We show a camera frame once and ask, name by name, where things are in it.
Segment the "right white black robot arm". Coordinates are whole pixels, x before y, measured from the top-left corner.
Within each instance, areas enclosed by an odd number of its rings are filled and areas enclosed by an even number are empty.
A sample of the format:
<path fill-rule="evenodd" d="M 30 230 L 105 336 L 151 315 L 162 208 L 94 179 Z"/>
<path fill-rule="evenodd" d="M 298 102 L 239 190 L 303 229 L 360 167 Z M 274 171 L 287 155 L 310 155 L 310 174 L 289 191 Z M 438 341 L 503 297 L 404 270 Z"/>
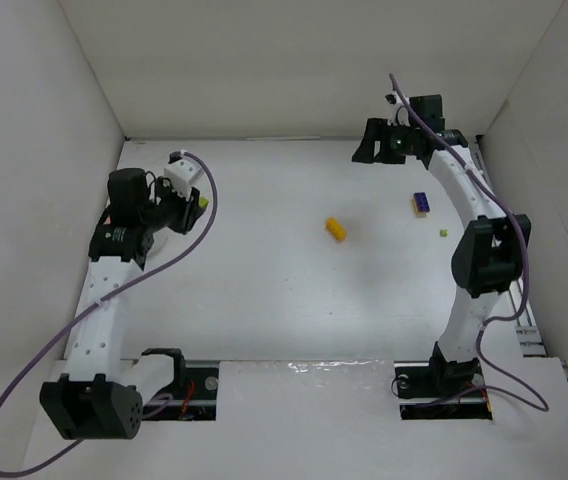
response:
<path fill-rule="evenodd" d="M 456 294 L 448 323 L 427 364 L 398 366 L 394 386 L 402 399 L 451 397 L 480 376 L 478 347 L 502 294 L 520 279 L 531 222 L 507 214 L 475 165 L 465 137 L 448 130 L 442 99 L 387 95 L 387 119 L 370 118 L 355 163 L 399 165 L 420 160 L 455 207 L 464 232 L 451 259 Z"/>

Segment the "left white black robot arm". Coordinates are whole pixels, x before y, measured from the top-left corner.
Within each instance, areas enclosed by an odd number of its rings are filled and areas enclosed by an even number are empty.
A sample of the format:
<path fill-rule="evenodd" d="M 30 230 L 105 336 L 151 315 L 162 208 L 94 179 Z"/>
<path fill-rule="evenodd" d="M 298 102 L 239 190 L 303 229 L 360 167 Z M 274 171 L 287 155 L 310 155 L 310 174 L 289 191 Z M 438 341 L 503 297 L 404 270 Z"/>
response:
<path fill-rule="evenodd" d="M 178 348 L 149 348 L 132 367 L 122 367 L 129 306 L 122 288 L 143 273 L 156 233 L 185 235 L 203 215 L 197 175 L 185 161 L 165 167 L 154 182 L 141 168 L 110 173 L 108 205 L 89 244 L 89 313 L 60 378 L 44 383 L 39 395 L 62 438 L 131 439 L 145 405 L 171 384 L 184 386 Z"/>

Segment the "yellow lego brick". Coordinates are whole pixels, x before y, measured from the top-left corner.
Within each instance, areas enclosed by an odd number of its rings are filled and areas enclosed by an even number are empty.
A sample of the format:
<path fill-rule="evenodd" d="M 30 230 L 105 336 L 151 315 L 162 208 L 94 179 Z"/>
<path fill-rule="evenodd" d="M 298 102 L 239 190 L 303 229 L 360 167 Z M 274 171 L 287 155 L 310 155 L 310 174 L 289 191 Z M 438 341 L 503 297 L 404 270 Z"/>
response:
<path fill-rule="evenodd" d="M 334 217 L 329 217 L 325 222 L 325 228 L 336 242 L 343 242 L 348 235 L 345 227 Z"/>

